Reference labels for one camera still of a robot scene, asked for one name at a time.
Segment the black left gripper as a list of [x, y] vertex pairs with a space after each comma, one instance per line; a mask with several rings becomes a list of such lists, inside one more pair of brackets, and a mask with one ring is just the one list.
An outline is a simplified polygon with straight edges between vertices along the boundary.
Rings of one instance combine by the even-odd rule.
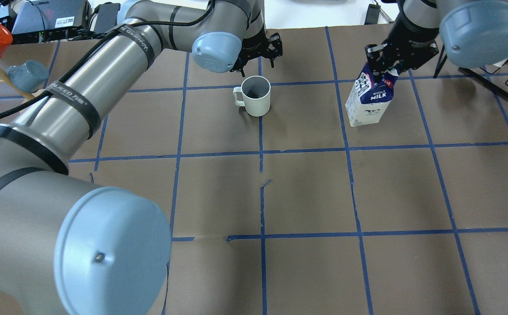
[[242, 41], [242, 48], [230, 72], [239, 72], [244, 77], [244, 67], [246, 64], [250, 60], [259, 57], [270, 60], [271, 68], [274, 68], [274, 60], [282, 55], [283, 46], [280, 34], [276, 32], [272, 36], [266, 37], [265, 31], [260, 31], [256, 35], [245, 38]]

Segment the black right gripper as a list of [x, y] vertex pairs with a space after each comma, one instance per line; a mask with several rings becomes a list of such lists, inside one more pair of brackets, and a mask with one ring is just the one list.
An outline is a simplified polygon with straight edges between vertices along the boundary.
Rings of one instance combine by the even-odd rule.
[[402, 73], [424, 65], [439, 52], [435, 42], [438, 34], [439, 28], [418, 26], [405, 17], [396, 18], [386, 40], [365, 46], [374, 81], [380, 81], [391, 68]]

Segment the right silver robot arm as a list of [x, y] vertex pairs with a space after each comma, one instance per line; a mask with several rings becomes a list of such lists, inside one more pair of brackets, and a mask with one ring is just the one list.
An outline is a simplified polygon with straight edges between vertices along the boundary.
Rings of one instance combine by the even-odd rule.
[[398, 0], [388, 37], [365, 48], [375, 80], [389, 69], [416, 70], [438, 55], [477, 68], [508, 58], [508, 0]]

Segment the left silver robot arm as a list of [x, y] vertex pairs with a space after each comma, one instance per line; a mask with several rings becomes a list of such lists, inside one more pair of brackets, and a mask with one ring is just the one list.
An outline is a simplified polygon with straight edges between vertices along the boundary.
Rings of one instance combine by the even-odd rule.
[[163, 50], [225, 73], [267, 48], [263, 4], [127, 0], [102, 40], [0, 124], [0, 291], [24, 314], [148, 313], [168, 273], [166, 215], [123, 188], [70, 177], [68, 163]]

